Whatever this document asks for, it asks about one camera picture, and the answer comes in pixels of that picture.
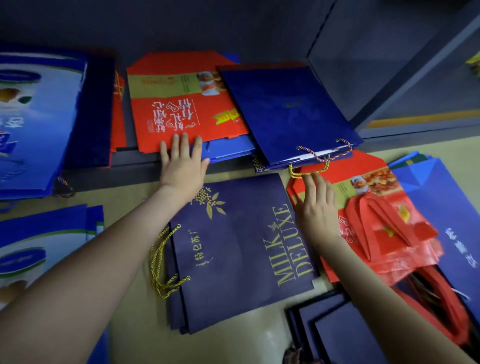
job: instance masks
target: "gold leaf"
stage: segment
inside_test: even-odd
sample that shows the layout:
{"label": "gold leaf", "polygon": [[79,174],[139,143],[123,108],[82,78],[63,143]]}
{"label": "gold leaf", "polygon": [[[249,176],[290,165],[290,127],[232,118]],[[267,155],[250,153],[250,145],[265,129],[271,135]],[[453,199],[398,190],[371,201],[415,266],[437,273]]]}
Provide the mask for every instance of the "gold leaf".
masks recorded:
{"label": "gold leaf", "polygon": [[213,210],[212,210],[212,207],[210,205],[207,205],[207,214],[208,214],[208,217],[210,219],[212,219],[212,215],[213,215]]}

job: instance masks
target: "hand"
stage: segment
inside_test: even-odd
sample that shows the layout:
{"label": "hand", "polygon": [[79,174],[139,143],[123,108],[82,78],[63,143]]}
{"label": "hand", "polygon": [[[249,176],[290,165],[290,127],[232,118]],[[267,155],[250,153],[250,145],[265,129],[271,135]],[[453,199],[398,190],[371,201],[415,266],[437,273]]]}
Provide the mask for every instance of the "hand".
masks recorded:
{"label": "hand", "polygon": [[305,200],[296,206],[296,219],[307,242],[318,253],[336,244],[340,238],[335,190],[318,174],[304,175]]}
{"label": "hand", "polygon": [[190,157],[188,134],[183,133],[179,148],[179,136],[173,135],[172,150],[170,157],[167,152],[167,144],[160,144],[162,157],[162,174],[160,175],[159,191],[168,191],[181,202],[183,207],[191,201],[204,184],[205,173],[210,159],[202,160],[202,138],[197,137]]}

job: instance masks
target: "person's left hand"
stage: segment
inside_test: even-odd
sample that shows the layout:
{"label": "person's left hand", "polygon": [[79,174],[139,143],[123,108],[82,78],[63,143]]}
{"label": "person's left hand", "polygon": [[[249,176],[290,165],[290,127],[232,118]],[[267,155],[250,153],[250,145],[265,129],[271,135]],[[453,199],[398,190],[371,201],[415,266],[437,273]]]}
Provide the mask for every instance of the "person's left hand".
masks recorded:
{"label": "person's left hand", "polygon": [[183,133],[179,148],[179,136],[173,135],[170,157],[167,144],[160,144],[162,158],[162,174],[160,175],[159,191],[168,191],[173,194],[182,206],[197,195],[204,184],[205,173],[210,163],[209,158],[202,160],[202,138],[197,137],[190,156],[188,134]]}

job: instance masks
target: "person's right arm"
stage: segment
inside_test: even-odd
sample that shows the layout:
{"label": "person's right arm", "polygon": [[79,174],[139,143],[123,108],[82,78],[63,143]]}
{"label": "person's right arm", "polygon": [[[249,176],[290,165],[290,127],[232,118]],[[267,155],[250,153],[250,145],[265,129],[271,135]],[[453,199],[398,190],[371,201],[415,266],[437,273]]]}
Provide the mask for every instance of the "person's right arm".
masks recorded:
{"label": "person's right arm", "polygon": [[335,191],[320,177],[304,176],[305,201],[297,223],[307,242],[333,269],[391,363],[475,363],[413,310],[339,235]]}

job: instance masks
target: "gold rope handle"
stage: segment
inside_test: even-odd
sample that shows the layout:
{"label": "gold rope handle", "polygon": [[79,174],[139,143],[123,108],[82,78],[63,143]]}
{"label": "gold rope handle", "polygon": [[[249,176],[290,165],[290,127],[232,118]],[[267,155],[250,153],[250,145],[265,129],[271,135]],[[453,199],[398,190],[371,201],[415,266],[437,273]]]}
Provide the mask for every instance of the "gold rope handle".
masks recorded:
{"label": "gold rope handle", "polygon": [[160,281],[160,272],[163,261],[163,249],[167,244],[170,237],[181,228],[181,225],[178,224],[168,235],[167,237],[154,249],[155,243],[160,240],[160,238],[168,231],[168,226],[163,229],[159,234],[155,243],[150,248],[150,273],[152,274],[152,287],[157,292],[157,294],[162,298],[168,298],[173,292],[176,292],[180,289],[180,286],[183,282],[190,280],[190,276],[181,279],[179,282],[174,283],[178,279],[178,274],[174,274],[165,284]]}
{"label": "gold rope handle", "polygon": [[350,144],[350,143],[349,143],[348,141],[346,141],[345,139],[337,139],[336,141],[337,141],[337,142],[343,142],[343,143],[347,144],[348,150],[347,150],[346,152],[339,153],[339,154],[337,154],[336,156],[333,156],[333,157],[330,157],[330,154],[329,154],[329,155],[327,156],[327,158],[320,158],[320,157],[318,157],[318,156],[315,154],[315,152],[314,152],[313,150],[311,150],[311,149],[309,149],[309,148],[305,148],[304,146],[298,146],[297,149],[304,150],[305,152],[308,152],[308,153],[310,153],[310,154],[313,154],[313,156],[315,157],[315,159],[316,159],[317,161],[319,161],[320,163],[325,163],[325,165],[324,165],[323,169],[318,170],[318,171],[316,171],[316,172],[295,173],[295,172],[293,171],[293,165],[289,164],[289,165],[288,165],[288,171],[290,172],[290,177],[291,177],[291,178],[295,178],[295,179],[300,179],[300,178],[302,178],[303,176],[308,175],[308,174],[313,174],[313,173],[320,174],[320,173],[323,173],[323,172],[325,172],[325,171],[328,169],[328,167],[330,167],[330,161],[331,161],[331,160],[338,159],[338,158],[340,158],[340,157],[342,157],[342,156],[347,155],[348,153],[351,153],[351,151],[352,151],[352,144]]}

